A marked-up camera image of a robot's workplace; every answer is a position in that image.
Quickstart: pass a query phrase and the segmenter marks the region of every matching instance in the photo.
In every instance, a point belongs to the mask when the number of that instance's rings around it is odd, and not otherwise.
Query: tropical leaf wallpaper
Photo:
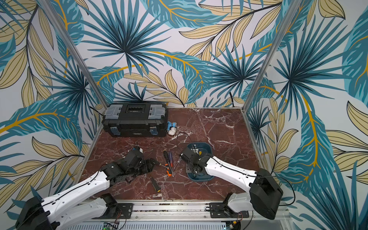
[[[77,45],[85,2],[51,2]],[[0,27],[0,221],[14,229],[24,201],[75,183],[103,107],[36,1],[1,0]]]
[[[247,110],[259,159],[296,229],[368,229],[368,2],[304,0],[295,24]]]

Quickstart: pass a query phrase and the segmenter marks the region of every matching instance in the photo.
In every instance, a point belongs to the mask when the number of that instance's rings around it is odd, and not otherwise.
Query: marble tabletop
[[[215,156],[236,166],[258,170],[258,162],[240,109],[168,109],[169,121],[177,122],[177,132],[186,132],[193,142],[207,142]],[[176,136],[163,138],[114,138],[102,131],[88,159],[80,181],[95,173],[102,164],[118,160],[137,143],[145,158],[164,162],[162,151],[172,151],[175,163],[179,159]],[[178,137],[182,150],[191,141],[182,134]],[[194,182],[187,177],[185,163],[181,161],[168,177],[164,167],[156,166],[151,176],[161,187],[156,193],[147,174],[137,177],[131,184],[121,182],[97,193],[111,193],[115,199],[224,199],[229,192],[244,192],[239,187],[215,177],[207,182]]]

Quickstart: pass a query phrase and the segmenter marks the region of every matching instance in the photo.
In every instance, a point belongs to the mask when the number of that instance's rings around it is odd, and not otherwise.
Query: beige leaf
[[[153,95],[160,96],[160,97],[175,97],[171,93],[168,93],[163,90],[147,90],[149,93],[152,93]]]
[[[280,109],[280,112],[279,112],[279,123],[277,125],[277,128],[278,128],[278,132],[277,132],[277,138],[279,138],[282,130],[284,129],[284,125],[285,125],[285,113],[283,113],[283,109],[285,108],[285,105],[286,103],[284,103]]]
[[[251,4],[262,5],[261,0],[250,0]],[[263,0],[263,5],[273,5],[282,2],[282,0]]]
[[[159,102],[171,102],[174,104],[182,105],[182,103],[176,98],[155,98]]]
[[[242,98],[239,97],[233,97],[234,101],[236,101],[239,104],[244,104],[244,100]]]
[[[345,153],[345,151],[342,151],[341,149],[338,149],[336,147],[332,147],[332,152],[334,155]]]
[[[33,0],[5,0],[5,2],[12,8],[6,8],[10,11],[11,14],[24,14],[28,13],[24,8],[26,8],[29,12],[34,10],[36,8],[37,2]]]
[[[336,0],[319,0],[318,8],[322,17],[331,18],[337,16],[345,19],[344,10]]]
[[[181,35],[183,35],[186,38],[190,39],[198,39],[198,38],[206,38],[212,35],[217,35],[220,33],[224,28],[226,28],[228,25],[208,25],[204,27],[200,27],[191,31],[187,32],[179,32]]]
[[[52,181],[52,176],[54,175],[54,179],[59,174],[61,169],[63,168],[64,163],[67,161],[68,158],[64,158],[61,161],[57,162],[55,165],[53,165],[49,171],[47,172],[46,176],[43,178],[41,184],[38,186],[37,190],[40,190],[41,188],[45,187]]]
[[[71,154],[71,155],[79,155],[79,150],[76,145],[71,141],[71,139],[63,139],[61,141],[63,143],[63,149],[65,152]]]
[[[357,167],[368,160],[368,152],[346,152],[334,157],[341,171],[351,170],[357,161]]]
[[[100,114],[97,111],[93,111],[93,115],[97,120],[97,124],[99,124],[100,123]]]
[[[146,76],[148,76],[149,79],[153,80],[154,82],[156,82],[157,84],[159,84],[161,87],[164,88],[164,85],[162,84],[161,79],[156,74],[152,72],[147,73],[147,71],[145,70],[143,66],[142,66],[142,71]]]
[[[276,121],[275,121],[275,118],[274,118],[274,116],[272,115],[272,113],[269,113],[269,114],[268,114],[268,118],[269,118],[269,119],[270,119],[270,121],[271,121],[270,125],[271,125],[271,128],[272,128],[273,132],[274,132],[275,134],[277,134]]]
[[[88,155],[88,151],[89,151],[89,146],[87,144],[83,144],[82,145],[82,153],[84,156]]]
[[[287,147],[290,144],[290,140],[291,138],[294,136],[294,134],[296,134],[298,132],[298,130],[295,129],[289,129],[288,131],[286,131],[284,133],[284,135],[282,135],[281,140],[279,141],[279,143],[277,144],[277,154],[280,154],[282,152],[284,152]]]
[[[20,78],[27,64],[26,48],[17,51],[0,76],[0,89],[12,86]]]
[[[89,9],[87,3],[84,0],[75,0],[75,3],[80,6],[83,6],[86,9]]]
[[[194,56],[196,55],[203,47],[205,47],[205,45],[207,45],[209,42],[212,42],[212,40],[214,39],[214,37],[209,38],[207,41],[204,42],[200,42],[197,44],[192,45],[186,52],[186,55],[190,55],[190,56]]]
[[[279,157],[276,161],[275,168],[274,168],[273,171],[276,172],[276,173],[279,173],[282,170],[289,167],[289,160],[290,160],[290,158],[285,157],[285,156]]]
[[[35,84],[36,90],[37,90],[37,96],[39,95],[42,99],[45,100],[51,96],[51,93],[48,88],[44,86],[44,83],[40,81],[37,77],[32,75],[33,83]]]
[[[277,122],[277,117],[279,116],[279,113],[277,111],[277,109],[278,109],[277,102],[275,101],[274,98],[270,98],[269,100],[270,100],[270,104],[271,104],[273,117],[275,118],[275,122]]]
[[[31,82],[31,68],[28,67],[27,78],[22,87],[22,101],[23,107],[30,106],[35,102],[35,97],[33,95],[33,87]]]
[[[365,135],[368,136],[368,114],[355,108],[350,102],[347,103],[347,115],[352,123]]]
[[[38,92],[37,92],[37,96],[36,96],[36,101],[39,100],[45,100],[46,98],[43,98]]]
[[[44,144],[32,137],[32,146],[35,151],[46,158],[60,159],[66,155],[55,145]]]
[[[33,25],[30,25],[29,35],[31,36],[31,41],[33,43],[33,46],[35,47],[37,52],[41,55],[41,57],[43,57],[52,66],[54,66],[54,62],[52,61],[52,58],[50,57],[46,49],[43,47],[40,37],[38,36],[36,29],[34,28]]]
[[[347,132],[326,130],[326,134],[332,144],[368,149],[368,145],[366,143]]]
[[[311,5],[311,8],[308,11],[307,25],[309,24],[309,22],[311,21],[313,15],[314,15],[314,9],[316,8],[316,5],[317,5],[317,0],[314,0],[313,3],[312,3],[312,5]]]
[[[75,162],[77,162],[78,160],[78,156],[72,156],[72,157],[68,157],[69,160],[68,162],[64,165],[64,168],[63,170],[61,171],[61,174],[60,174],[60,177],[59,179],[57,180],[56,184],[54,185],[54,187],[56,185],[58,185],[65,177],[66,174],[68,174],[70,168],[74,165]]]
[[[357,175],[357,181],[368,184],[368,170]]]
[[[19,175],[23,175],[27,172],[30,172],[34,169],[37,169],[39,167],[42,167],[44,165],[49,165],[51,164],[52,161],[40,161],[40,160],[28,160],[25,162],[22,162],[20,164],[14,165],[12,168],[17,172],[17,173],[9,173],[9,172],[0,172],[0,176],[2,177],[15,177],[15,176],[19,176]]]
[[[10,39],[12,39],[13,35],[15,38],[16,46],[23,41],[27,34],[28,21],[18,20],[18,22],[22,25],[23,28],[20,27],[15,21],[10,21],[9,25],[11,27],[5,25],[0,29],[0,42],[9,41]]]
[[[40,20],[41,29],[43,31],[43,34],[45,34],[45,37],[49,44],[51,45],[52,49],[54,49],[54,39],[52,37],[51,28],[49,24],[49,20],[47,19],[44,11],[42,9],[38,10],[38,18]]]
[[[197,107],[197,105],[194,104],[194,103],[189,103],[189,104],[187,104],[187,107]]]
[[[234,47],[233,51],[236,47],[240,44],[241,38],[243,37],[245,28],[248,26],[249,22],[251,21],[253,17],[253,14],[250,14],[240,20],[240,22],[236,25],[234,33],[233,33],[233,39],[234,39]]]
[[[268,142],[265,140],[266,149],[267,149],[267,155],[270,160],[270,165],[273,167],[273,164],[275,163],[275,152],[271,149]]]
[[[228,107],[232,103],[233,103],[233,101],[231,100],[231,98],[228,98],[228,99],[226,99],[226,103],[222,107]]]
[[[181,99],[181,101],[185,104],[188,101],[188,95],[189,95],[189,90],[187,88],[185,88],[185,86],[183,86],[180,90],[179,90],[179,98]]]
[[[75,168],[74,172],[72,173],[71,177],[77,175],[81,171],[82,166],[83,166],[83,161],[78,164],[78,166]]]
[[[230,21],[239,18],[240,16],[250,13],[251,9],[243,6],[243,12],[240,13],[240,6],[208,6],[199,4],[200,7],[210,10],[214,15],[227,15],[222,19],[222,21]]]
[[[95,109],[97,109],[97,110],[100,110],[100,109],[102,109],[103,107],[102,107],[102,104],[96,104],[95,105]]]
[[[221,34],[221,36],[219,37],[219,39],[216,42],[216,57],[219,57],[221,55],[221,52],[225,51],[225,47],[226,45],[228,45],[230,43],[230,35],[231,35],[231,30],[233,29],[234,24],[231,24],[226,30],[225,32],[223,32]]]
[[[124,74],[124,78],[132,79],[132,80],[138,80],[138,81],[144,81],[144,82],[150,82],[148,78],[140,75],[140,74]]]
[[[41,180],[43,173],[46,171],[47,166],[42,167],[37,172],[32,174],[32,176],[27,180],[27,182],[23,185],[23,188],[19,192],[16,200],[21,201],[27,194],[31,191],[31,186],[34,188],[36,184]]]
[[[49,78],[50,73],[46,70],[46,64],[42,61],[42,59],[37,55],[32,46],[29,47],[29,53],[31,56],[31,60],[36,72],[44,79],[48,85],[52,85],[52,80]]]
[[[161,86],[156,85],[156,84],[151,83],[151,82],[138,82],[138,83],[137,83],[137,86],[140,86],[140,87],[147,87],[147,89],[157,89],[157,88],[161,88]]]
[[[210,61],[211,60],[211,52],[212,52],[212,43],[209,43],[206,48],[203,50],[202,53],[202,60],[203,61]]]
[[[14,184],[7,184],[0,189],[0,207],[28,180],[30,176],[13,180]]]
[[[270,147],[272,149],[273,153],[276,153],[276,143],[275,143],[275,137],[270,129],[270,126],[268,126],[267,129],[268,139],[270,140]]]
[[[260,19],[256,28],[254,29],[251,39],[260,34],[262,31],[264,31],[275,20],[275,18],[280,12],[280,9],[281,5],[278,5]]]
[[[169,91],[176,95],[176,90],[178,88],[178,85],[176,84],[173,75],[171,74],[172,70],[169,70],[165,75],[165,82],[169,89]]]

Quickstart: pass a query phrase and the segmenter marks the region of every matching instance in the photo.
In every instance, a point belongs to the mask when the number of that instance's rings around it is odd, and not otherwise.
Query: toolbox
[[[164,103],[110,105],[103,116],[103,129],[113,137],[164,137],[167,108]]]

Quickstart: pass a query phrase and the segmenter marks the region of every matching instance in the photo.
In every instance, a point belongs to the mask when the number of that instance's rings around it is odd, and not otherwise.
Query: screwdriver
[[[163,156],[164,156],[164,158],[165,158],[165,162],[166,162],[165,166],[167,167],[167,168],[166,168],[167,175],[168,175],[169,177],[171,177],[173,174],[172,174],[171,167],[170,167],[170,165],[169,165],[169,163],[170,163],[169,155],[168,155],[168,153],[167,153],[167,151],[166,151],[166,150],[164,150],[164,151],[163,151]]]
[[[157,184],[156,180],[155,180],[155,179],[153,179],[153,177],[151,176],[151,174],[149,174],[149,173],[148,173],[148,175],[149,175],[149,177],[150,177],[150,180],[151,180],[152,185],[153,185],[153,187],[155,188],[156,192],[160,192],[160,191],[161,191],[161,188],[160,188],[160,187],[159,187],[159,185]]]

